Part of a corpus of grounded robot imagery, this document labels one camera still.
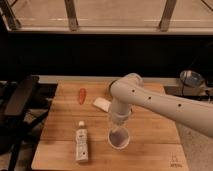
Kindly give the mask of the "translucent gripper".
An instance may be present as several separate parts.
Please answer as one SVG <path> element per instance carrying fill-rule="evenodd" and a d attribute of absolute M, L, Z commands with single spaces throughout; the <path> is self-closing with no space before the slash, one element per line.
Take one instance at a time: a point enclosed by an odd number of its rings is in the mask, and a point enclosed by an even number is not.
<path fill-rule="evenodd" d="M 121 127 L 128 119 L 128 115 L 120 115 L 113 113 L 109 116 L 109 126 L 111 129 L 117 129 Z"/>

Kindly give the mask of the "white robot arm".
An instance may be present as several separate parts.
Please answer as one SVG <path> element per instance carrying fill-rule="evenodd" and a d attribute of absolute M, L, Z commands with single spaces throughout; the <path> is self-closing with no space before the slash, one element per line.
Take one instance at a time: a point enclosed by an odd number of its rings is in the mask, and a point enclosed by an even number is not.
<path fill-rule="evenodd" d="M 110 119 L 116 125 L 123 125 L 131 114 L 131 106 L 136 105 L 213 138 L 213 104 L 148 90 L 136 73 L 114 81 L 109 92 L 113 98 Z"/>

